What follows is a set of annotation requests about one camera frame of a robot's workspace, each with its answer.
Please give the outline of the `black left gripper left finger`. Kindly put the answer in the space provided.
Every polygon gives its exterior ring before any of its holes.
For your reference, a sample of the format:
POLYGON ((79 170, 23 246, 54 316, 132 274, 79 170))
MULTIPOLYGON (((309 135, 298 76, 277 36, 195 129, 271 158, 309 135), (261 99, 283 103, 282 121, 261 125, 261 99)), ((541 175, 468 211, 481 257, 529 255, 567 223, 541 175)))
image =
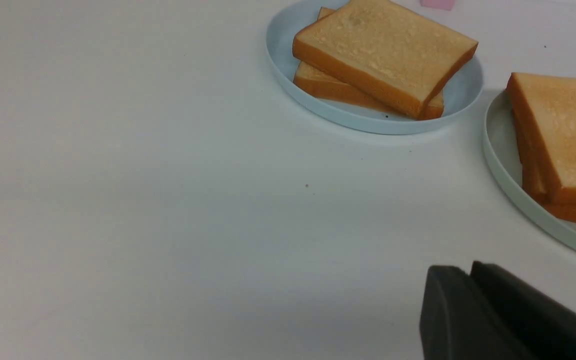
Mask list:
POLYGON ((425 360, 532 360, 475 282, 451 265, 428 268, 419 333, 425 360))

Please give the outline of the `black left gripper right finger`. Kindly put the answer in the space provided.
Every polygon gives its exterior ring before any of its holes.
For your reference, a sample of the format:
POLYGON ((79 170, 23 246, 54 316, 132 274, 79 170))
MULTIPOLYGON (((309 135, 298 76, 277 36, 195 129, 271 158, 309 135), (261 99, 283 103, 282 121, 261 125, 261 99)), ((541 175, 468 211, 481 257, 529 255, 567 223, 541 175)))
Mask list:
POLYGON ((576 312, 499 265, 475 260, 470 276, 514 337, 539 360, 576 360, 576 312))

